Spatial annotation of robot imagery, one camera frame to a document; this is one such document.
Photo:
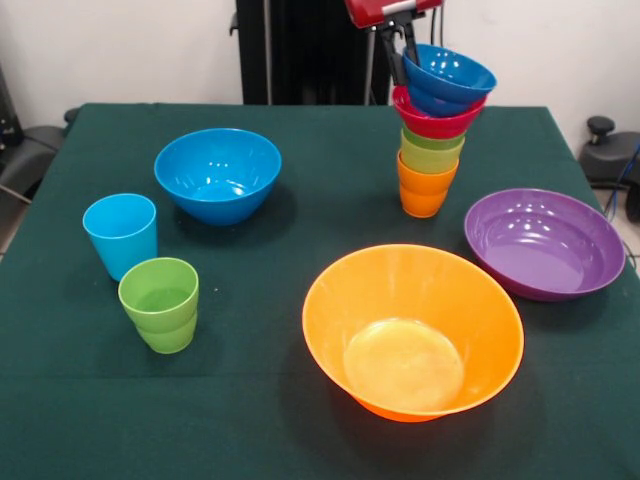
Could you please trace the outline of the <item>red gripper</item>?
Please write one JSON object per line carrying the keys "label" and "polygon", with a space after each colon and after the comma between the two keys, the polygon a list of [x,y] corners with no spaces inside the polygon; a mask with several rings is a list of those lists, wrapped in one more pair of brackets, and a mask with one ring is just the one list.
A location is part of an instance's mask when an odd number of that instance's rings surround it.
{"label": "red gripper", "polygon": [[[422,14],[440,7],[442,0],[345,0],[344,1],[353,24],[365,29],[383,24],[404,12]],[[407,75],[402,55],[396,50],[395,37],[405,39],[405,54],[411,61],[418,61],[419,55],[413,26],[413,18],[407,17],[397,25],[383,25],[379,28],[389,71],[395,86],[406,86]]]}

